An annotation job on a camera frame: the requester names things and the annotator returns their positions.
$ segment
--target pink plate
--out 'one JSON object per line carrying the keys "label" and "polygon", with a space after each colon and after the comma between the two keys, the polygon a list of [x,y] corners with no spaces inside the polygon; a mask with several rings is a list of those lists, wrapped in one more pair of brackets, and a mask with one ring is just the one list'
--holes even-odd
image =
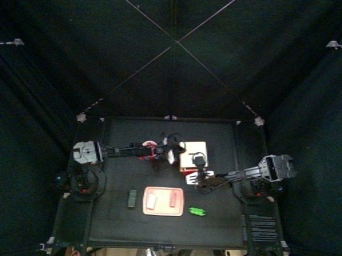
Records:
{"label": "pink plate", "polygon": [[143,211],[147,215],[182,216],[185,194],[182,188],[147,187]]}

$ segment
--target green block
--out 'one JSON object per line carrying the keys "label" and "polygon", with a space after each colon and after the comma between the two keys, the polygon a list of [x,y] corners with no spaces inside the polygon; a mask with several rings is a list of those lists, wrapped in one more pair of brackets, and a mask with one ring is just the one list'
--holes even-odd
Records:
{"label": "green block", "polygon": [[137,202],[137,190],[130,190],[130,196],[129,196],[129,208],[135,207],[135,202]]}

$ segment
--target green object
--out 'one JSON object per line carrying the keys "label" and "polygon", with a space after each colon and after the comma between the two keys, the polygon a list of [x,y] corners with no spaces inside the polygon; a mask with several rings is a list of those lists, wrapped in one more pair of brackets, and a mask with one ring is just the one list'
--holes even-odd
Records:
{"label": "green object", "polygon": [[191,214],[202,216],[202,217],[206,216],[206,214],[207,214],[207,212],[203,209],[195,208],[195,207],[189,208],[189,211]]}
{"label": "green object", "polygon": [[137,190],[130,190],[130,196],[129,196],[129,208],[135,207],[135,201],[137,201]]}

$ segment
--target cable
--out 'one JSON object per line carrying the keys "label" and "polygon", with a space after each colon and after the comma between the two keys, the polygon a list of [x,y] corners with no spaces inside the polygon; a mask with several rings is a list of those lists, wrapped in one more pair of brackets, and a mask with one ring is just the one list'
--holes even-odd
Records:
{"label": "cable", "polygon": [[181,39],[185,40],[233,3],[235,0],[230,1]]}
{"label": "cable", "polygon": [[81,114],[86,114],[87,111],[90,111],[97,105],[99,105],[99,103],[102,101],[105,101],[105,99],[114,93],[114,91],[125,84],[127,83],[131,78],[147,67],[150,66],[150,64],[153,62],[155,62],[157,59],[159,59],[159,57],[171,49],[171,47],[166,48],[126,79],[123,82],[119,83],[119,85],[117,85],[113,90],[110,90],[110,92],[107,93],[107,95],[102,98],[98,99],[98,101],[95,101],[85,110]]}

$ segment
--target black fabric enclosure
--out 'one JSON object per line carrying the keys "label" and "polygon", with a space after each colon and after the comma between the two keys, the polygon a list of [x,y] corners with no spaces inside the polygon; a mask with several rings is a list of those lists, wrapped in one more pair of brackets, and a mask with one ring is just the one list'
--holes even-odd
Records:
{"label": "black fabric enclosure", "polygon": [[40,255],[81,113],[262,117],[269,152],[298,171],[286,241],[297,255],[341,255],[342,49],[326,47],[341,22],[341,1],[2,1],[0,255]]}

